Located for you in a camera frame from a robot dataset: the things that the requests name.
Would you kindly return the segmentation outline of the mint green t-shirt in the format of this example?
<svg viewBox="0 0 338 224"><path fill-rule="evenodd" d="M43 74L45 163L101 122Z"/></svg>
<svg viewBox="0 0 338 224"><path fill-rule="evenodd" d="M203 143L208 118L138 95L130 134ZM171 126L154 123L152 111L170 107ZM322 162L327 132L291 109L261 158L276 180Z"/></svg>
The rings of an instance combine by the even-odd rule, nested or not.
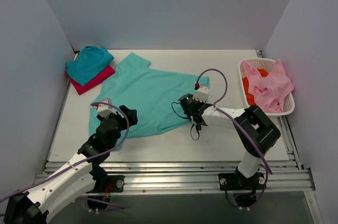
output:
<svg viewBox="0 0 338 224"><path fill-rule="evenodd" d="M186 94L195 92L195 82L209 86L209 77L162 71L150 68L151 62L130 53L115 67L94 101L109 98L116 107L125 105L137 111L138 123L122 136L139 138L166 133L188 122L177 116L179 110L171 104Z"/></svg>

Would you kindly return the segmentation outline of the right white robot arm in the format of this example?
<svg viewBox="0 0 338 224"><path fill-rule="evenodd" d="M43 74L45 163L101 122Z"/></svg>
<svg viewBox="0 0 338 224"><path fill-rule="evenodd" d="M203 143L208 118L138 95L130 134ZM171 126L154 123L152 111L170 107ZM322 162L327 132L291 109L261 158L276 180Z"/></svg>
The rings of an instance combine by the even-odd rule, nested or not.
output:
<svg viewBox="0 0 338 224"><path fill-rule="evenodd" d="M260 165L264 163L267 167L265 155L281 136L270 118L257 105L245 109L218 108L195 100L192 94L184 95L178 103L185 119L198 131L203 126L233 126L236 129L246 152L237 167L234 181L243 189L251 185Z"/></svg>

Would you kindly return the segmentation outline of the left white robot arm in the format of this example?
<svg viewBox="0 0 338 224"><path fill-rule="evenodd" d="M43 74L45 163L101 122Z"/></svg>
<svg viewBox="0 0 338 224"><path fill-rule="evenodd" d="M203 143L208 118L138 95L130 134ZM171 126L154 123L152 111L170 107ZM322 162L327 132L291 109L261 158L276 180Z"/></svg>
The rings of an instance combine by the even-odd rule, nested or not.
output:
<svg viewBox="0 0 338 224"><path fill-rule="evenodd" d="M95 133L47 179L5 197L4 223L49 223L84 193L106 187L107 173L100 165L124 141L121 133L138 123L137 110L104 101L93 106L100 121Z"/></svg>

